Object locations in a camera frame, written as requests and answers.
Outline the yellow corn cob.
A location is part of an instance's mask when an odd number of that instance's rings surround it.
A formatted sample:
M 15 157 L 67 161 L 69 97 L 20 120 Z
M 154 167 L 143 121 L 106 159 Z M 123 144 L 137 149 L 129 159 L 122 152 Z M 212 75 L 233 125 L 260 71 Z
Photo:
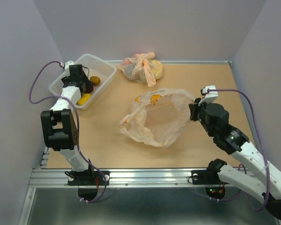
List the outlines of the yellow corn cob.
M 90 99 L 91 94 L 89 93 L 84 93 L 82 97 L 77 101 L 77 105 L 82 106 L 86 104 L 86 102 Z

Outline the brown kiwi fruit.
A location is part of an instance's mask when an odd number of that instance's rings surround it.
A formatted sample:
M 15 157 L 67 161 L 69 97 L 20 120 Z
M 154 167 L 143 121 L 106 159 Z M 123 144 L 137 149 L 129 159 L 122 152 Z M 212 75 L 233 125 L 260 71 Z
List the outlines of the brown kiwi fruit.
M 90 77 L 90 82 L 92 83 L 93 86 L 98 86 L 101 83 L 101 80 L 98 76 L 92 76 Z

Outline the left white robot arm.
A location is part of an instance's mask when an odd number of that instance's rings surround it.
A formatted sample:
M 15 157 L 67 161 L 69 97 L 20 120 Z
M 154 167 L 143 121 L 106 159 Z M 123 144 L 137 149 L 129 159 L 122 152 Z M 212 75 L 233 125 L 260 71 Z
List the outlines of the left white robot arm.
M 62 78 L 61 96 L 55 105 L 40 115 L 45 145 L 61 154 L 70 164 L 73 172 L 79 173 L 79 180 L 91 184 L 95 173 L 78 150 L 79 131 L 73 113 L 76 103 L 91 86 L 83 66 L 70 65 L 67 76 Z

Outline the translucent plastic bag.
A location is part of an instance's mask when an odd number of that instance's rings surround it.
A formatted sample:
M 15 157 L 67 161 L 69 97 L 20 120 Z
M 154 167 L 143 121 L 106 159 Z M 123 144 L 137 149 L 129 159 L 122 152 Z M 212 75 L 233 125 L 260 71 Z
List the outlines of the translucent plastic bag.
M 135 98 L 131 113 L 119 123 L 122 134 L 154 147 L 170 147 L 190 121 L 195 98 L 184 89 L 158 88 Z

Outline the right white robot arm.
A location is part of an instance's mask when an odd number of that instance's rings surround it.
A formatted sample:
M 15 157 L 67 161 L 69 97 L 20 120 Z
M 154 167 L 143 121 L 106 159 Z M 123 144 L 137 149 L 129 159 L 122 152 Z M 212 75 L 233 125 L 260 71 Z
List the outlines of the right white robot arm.
M 275 218 L 281 220 L 281 171 L 257 150 L 241 130 L 229 124 L 229 113 L 220 104 L 189 104 L 190 119 L 199 121 L 214 144 L 254 175 L 253 177 L 234 169 L 227 162 L 215 159 L 206 169 L 206 178 L 212 183 L 219 180 L 248 193 Z

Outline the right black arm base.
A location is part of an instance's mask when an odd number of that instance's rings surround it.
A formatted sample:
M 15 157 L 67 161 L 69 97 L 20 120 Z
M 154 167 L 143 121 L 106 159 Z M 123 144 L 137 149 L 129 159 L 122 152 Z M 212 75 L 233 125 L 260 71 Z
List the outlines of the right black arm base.
M 194 185 L 218 185 L 221 184 L 218 173 L 221 168 L 227 163 L 221 159 L 215 159 L 208 164 L 208 167 L 203 170 L 192 170 L 191 176 L 188 177 L 187 182 Z

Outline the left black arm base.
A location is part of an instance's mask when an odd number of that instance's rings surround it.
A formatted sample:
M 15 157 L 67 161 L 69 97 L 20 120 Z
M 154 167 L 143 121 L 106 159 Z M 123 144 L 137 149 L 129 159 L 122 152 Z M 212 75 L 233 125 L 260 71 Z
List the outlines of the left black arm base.
M 69 186 L 104 186 L 109 185 L 110 171 L 89 168 L 83 172 L 65 171 Z

